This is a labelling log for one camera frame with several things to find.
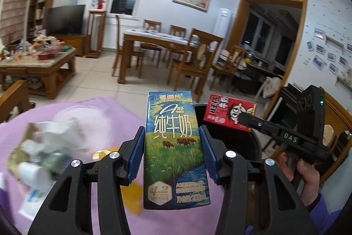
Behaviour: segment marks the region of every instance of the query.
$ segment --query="white paper cup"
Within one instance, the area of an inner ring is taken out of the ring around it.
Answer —
[[[52,186],[48,170],[35,163],[21,162],[18,166],[18,174],[23,183],[33,189],[48,191]]]

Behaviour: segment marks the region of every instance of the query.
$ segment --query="metal screw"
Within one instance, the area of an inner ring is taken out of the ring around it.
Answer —
[[[79,159],[75,159],[74,161],[71,162],[71,166],[77,167],[81,164]]]
[[[266,159],[265,160],[265,163],[268,165],[268,166],[273,166],[275,164],[275,161],[273,159]]]
[[[110,157],[111,159],[116,159],[116,158],[118,158],[119,156],[120,156],[120,154],[119,154],[118,152],[112,152],[112,153],[109,154],[109,157]]]
[[[228,150],[226,153],[225,153],[225,155],[227,156],[227,157],[236,157],[236,153],[233,151],[233,150]]]

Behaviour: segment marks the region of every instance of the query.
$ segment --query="wooden door frame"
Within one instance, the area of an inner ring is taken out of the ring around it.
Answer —
[[[286,67],[286,72],[281,81],[280,89],[286,84],[288,76],[291,73],[292,66],[295,62],[298,49],[300,47],[300,43],[303,36],[304,24],[306,21],[307,14],[307,4],[308,0],[240,0],[237,15],[235,21],[233,23],[232,32],[227,44],[227,51],[232,51],[233,47],[240,44],[243,31],[246,28],[247,19],[249,16],[249,7],[251,4],[276,4],[280,6],[288,6],[295,7],[301,9],[301,19],[298,27],[297,37],[295,44],[293,46],[293,50],[290,56],[290,60]],[[268,108],[264,112],[264,119],[267,119],[271,111],[273,110],[277,100],[279,98],[279,91],[275,93],[273,96]]]

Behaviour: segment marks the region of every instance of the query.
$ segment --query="wooden pedestal stand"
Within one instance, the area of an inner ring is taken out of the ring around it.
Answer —
[[[98,27],[98,38],[96,42],[96,50],[92,50],[93,24],[94,24],[94,17],[96,15],[100,15],[101,17],[100,17],[100,22]],[[87,33],[86,33],[89,50],[86,55],[86,58],[99,58],[101,54],[102,46],[103,46],[103,37],[104,37],[105,17],[106,17],[106,10],[103,10],[103,9],[89,10]]]

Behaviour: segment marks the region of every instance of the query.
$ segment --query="purple sleeve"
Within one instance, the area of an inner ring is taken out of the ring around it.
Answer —
[[[338,217],[340,212],[341,210],[338,210],[329,214],[323,196],[320,197],[318,204],[310,212],[310,217],[312,218],[319,235],[323,235],[325,233],[325,231]]]

